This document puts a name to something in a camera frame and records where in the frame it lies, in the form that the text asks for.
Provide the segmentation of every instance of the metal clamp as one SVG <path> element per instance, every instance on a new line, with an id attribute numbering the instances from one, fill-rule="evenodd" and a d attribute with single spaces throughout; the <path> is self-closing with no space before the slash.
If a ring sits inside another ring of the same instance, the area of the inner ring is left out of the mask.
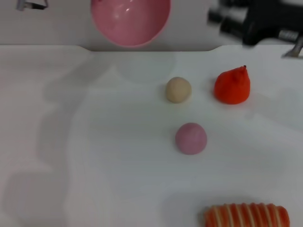
<path id="1" fill-rule="evenodd" d="M 303 37 L 299 37 L 297 43 L 289 52 L 284 54 L 283 58 L 302 58 L 300 57 L 300 52 L 303 49 Z"/>
<path id="2" fill-rule="evenodd" d="M 27 9 L 40 9 L 44 10 L 48 7 L 48 0 L 44 0 L 45 4 L 37 4 L 32 2 L 27 2 L 27 0 L 17 0 L 16 9 L 19 11 L 23 11 L 25 8 Z"/>

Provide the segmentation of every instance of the red play dough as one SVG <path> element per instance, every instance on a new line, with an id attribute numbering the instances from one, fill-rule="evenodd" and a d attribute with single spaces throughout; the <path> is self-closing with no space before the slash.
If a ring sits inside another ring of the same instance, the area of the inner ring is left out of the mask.
<path id="1" fill-rule="evenodd" d="M 250 96 L 246 66 L 223 72 L 214 85 L 214 96 L 226 104 L 239 104 Z"/>
<path id="2" fill-rule="evenodd" d="M 175 136 L 177 147 L 186 155 L 200 153 L 207 144 L 204 129 L 196 123 L 187 123 L 181 126 Z"/>

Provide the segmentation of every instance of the play dough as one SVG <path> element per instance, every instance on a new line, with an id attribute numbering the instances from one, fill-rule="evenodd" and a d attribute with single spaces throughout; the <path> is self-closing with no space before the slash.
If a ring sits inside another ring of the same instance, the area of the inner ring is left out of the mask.
<path id="1" fill-rule="evenodd" d="M 181 126 L 175 136 L 177 147 L 186 155 L 200 153 L 207 144 L 204 129 L 196 123 L 187 123 Z"/>
<path id="2" fill-rule="evenodd" d="M 226 104 L 239 104 L 250 95 L 250 79 L 246 65 L 218 76 L 214 85 L 214 96 Z"/>
<path id="3" fill-rule="evenodd" d="M 204 213 L 205 227 L 290 227 L 287 210 L 274 204 L 224 204 Z"/>
<path id="4" fill-rule="evenodd" d="M 181 77 L 172 78 L 166 85 L 166 98 L 172 103 L 182 103 L 191 95 L 190 83 Z"/>

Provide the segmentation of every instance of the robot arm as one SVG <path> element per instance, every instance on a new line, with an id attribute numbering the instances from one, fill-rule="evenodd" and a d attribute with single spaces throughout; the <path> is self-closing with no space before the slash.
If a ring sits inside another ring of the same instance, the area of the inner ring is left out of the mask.
<path id="1" fill-rule="evenodd" d="M 276 38 L 296 44 L 284 57 L 298 57 L 303 48 L 303 7 L 279 0 L 221 0 L 226 8 L 248 8 L 244 22 L 210 10 L 208 21 L 220 25 L 220 31 L 255 46 L 265 38 Z"/>

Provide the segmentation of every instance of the white wall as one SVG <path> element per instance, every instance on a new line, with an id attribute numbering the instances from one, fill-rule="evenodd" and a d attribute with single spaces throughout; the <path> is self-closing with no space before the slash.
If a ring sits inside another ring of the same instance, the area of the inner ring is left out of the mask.
<path id="1" fill-rule="evenodd" d="M 239 41 L 219 36 L 218 28 L 206 25 L 206 15 L 217 0 L 171 0 L 166 29 L 140 50 L 210 50 Z M 15 10 L 17 0 L 1 0 L 0 44 L 80 45 L 89 50 L 125 50 L 100 34 L 90 16 L 90 0 L 49 0 L 44 11 Z"/>

